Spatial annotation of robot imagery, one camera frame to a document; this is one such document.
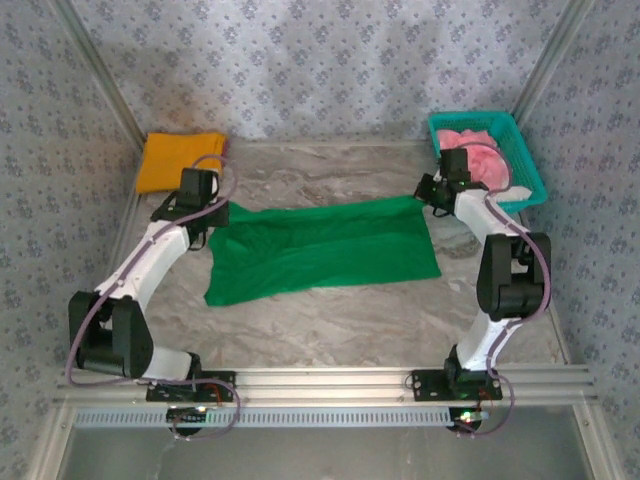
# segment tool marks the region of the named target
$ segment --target pink cloth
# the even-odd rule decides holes
[[[440,150],[456,148],[469,142],[481,142],[497,147],[496,141],[484,130],[474,132],[465,130],[462,133],[453,130],[438,130],[436,132]],[[471,180],[482,182],[489,190],[504,188],[509,183],[509,171],[500,155],[489,147],[482,145],[469,145],[467,149],[467,162],[471,172]]]

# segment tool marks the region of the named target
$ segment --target teal basket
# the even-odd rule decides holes
[[[533,163],[533,158],[524,143],[524,138],[513,117],[506,112],[443,112],[429,117],[429,130],[436,156],[440,158],[438,130],[487,130],[498,143],[498,147],[507,157],[513,170],[513,185],[531,190],[527,200],[519,202],[501,202],[499,205],[507,213],[517,213],[530,205],[539,205],[547,200],[547,191]]]

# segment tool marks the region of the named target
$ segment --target metal profile bar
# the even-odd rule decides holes
[[[51,409],[41,430],[44,434],[32,454],[27,480],[58,478],[76,413],[77,410],[69,406]]]
[[[138,126],[127,102],[120,93],[113,75],[111,75],[98,49],[93,44],[91,36],[89,32],[87,32],[73,4],[69,0],[50,0],[49,3],[60,19],[60,23],[67,31],[67,34],[78,48],[80,55],[102,90],[107,104],[120,122],[127,137],[129,137],[139,151],[142,151],[145,136]]]
[[[594,478],[624,480],[624,468],[607,428],[602,407],[575,405],[573,411]]]
[[[556,68],[571,46],[584,17],[594,4],[595,0],[569,0],[560,14],[538,62],[533,67],[529,79],[512,109],[513,117],[519,127],[522,127],[529,119]]]
[[[253,407],[420,407],[404,382],[412,369],[241,369],[236,384],[243,404]],[[574,405],[593,402],[593,378],[582,365],[505,365],[499,368],[512,382],[517,405]],[[79,381],[104,376],[80,371]],[[58,403],[74,406],[148,406],[146,387],[134,383],[76,389],[61,387]],[[508,399],[496,402],[506,405]],[[193,403],[171,403],[194,406]],[[473,401],[430,402],[430,406],[471,406]]]
[[[140,203],[140,195],[136,193],[135,183],[131,187],[129,196],[127,197],[127,203],[124,208],[124,213],[120,219],[120,226],[118,227],[118,234],[114,242],[114,248],[109,256],[109,262],[107,263],[104,278],[108,278],[116,270],[116,268],[127,258],[130,251],[129,245],[131,240],[130,232],[133,231],[133,225],[136,219],[136,212],[138,204]]]

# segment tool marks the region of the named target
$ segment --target black mounting plate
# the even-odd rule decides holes
[[[465,389],[464,394],[451,388],[444,370],[414,370],[409,377],[411,379],[410,385],[413,391],[413,399],[416,402],[442,402],[451,400],[480,401],[487,400],[487,396],[491,400],[502,399],[500,382],[496,382],[490,377],[477,389]]]
[[[236,386],[236,372],[231,370],[203,370],[198,378],[212,378]],[[195,402],[212,403],[233,402],[233,395],[226,388],[215,384],[197,384],[196,390],[191,385],[166,385],[158,383],[147,387],[147,402]]]

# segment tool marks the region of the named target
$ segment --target white cable tray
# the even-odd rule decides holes
[[[223,427],[233,408],[209,410],[201,423],[179,426]],[[168,427],[166,406],[144,408],[82,408],[76,428]],[[440,427],[453,425],[447,407],[378,408],[246,408],[237,427],[245,428],[336,428],[336,427]]]

